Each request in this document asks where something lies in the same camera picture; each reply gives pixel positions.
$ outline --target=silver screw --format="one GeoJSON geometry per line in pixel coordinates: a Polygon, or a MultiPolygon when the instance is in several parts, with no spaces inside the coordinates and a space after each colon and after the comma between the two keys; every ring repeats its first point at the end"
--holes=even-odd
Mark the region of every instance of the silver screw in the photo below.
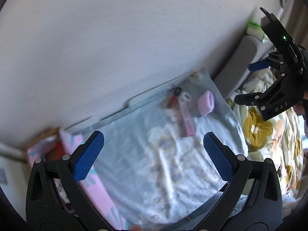
{"type": "Polygon", "coordinates": [[[244,161],[244,160],[245,160],[245,156],[243,156],[243,155],[238,155],[238,159],[239,159],[240,161],[244,161]]]}
{"type": "Polygon", "coordinates": [[[42,161],[41,157],[38,157],[34,160],[35,163],[40,163],[42,161]]]}
{"type": "Polygon", "coordinates": [[[273,161],[272,161],[271,159],[269,159],[269,158],[266,159],[266,162],[267,162],[268,164],[273,164],[273,161]]]}
{"type": "Polygon", "coordinates": [[[69,154],[65,154],[62,156],[62,160],[68,160],[70,158],[70,155],[69,154]]]}

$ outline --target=pink sponge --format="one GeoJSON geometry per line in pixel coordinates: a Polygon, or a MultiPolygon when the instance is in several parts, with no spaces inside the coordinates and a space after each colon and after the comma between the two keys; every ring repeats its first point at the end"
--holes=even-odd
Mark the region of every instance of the pink sponge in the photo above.
{"type": "Polygon", "coordinates": [[[206,91],[198,99],[198,110],[201,116],[205,116],[214,109],[214,95],[212,91],[206,91]]]}

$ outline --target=wall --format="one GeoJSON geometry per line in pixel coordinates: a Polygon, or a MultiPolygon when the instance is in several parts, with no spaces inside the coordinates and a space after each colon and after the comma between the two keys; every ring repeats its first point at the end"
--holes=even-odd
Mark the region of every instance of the wall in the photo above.
{"type": "Polygon", "coordinates": [[[107,116],[193,68],[214,74],[255,6],[279,0],[7,0],[0,13],[0,141],[107,116]]]}

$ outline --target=floral bedding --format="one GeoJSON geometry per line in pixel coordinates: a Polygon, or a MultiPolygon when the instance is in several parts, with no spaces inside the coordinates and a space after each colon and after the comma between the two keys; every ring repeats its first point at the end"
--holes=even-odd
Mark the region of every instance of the floral bedding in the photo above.
{"type": "Polygon", "coordinates": [[[263,121],[256,106],[237,105],[234,97],[239,94],[264,92],[276,80],[269,70],[249,91],[249,85],[244,84],[242,90],[237,90],[227,104],[232,109],[243,130],[252,160],[263,161],[271,158],[279,177],[281,193],[296,197],[300,186],[303,170],[303,149],[299,131],[299,117],[293,108],[263,121]]]}

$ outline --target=white flower center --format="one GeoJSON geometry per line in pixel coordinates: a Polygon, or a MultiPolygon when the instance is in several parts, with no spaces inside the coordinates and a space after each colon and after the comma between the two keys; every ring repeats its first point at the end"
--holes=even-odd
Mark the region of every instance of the white flower center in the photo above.
{"type": "Polygon", "coordinates": [[[253,134],[256,134],[258,132],[258,127],[256,127],[255,125],[251,126],[251,130],[250,130],[253,134]]]}

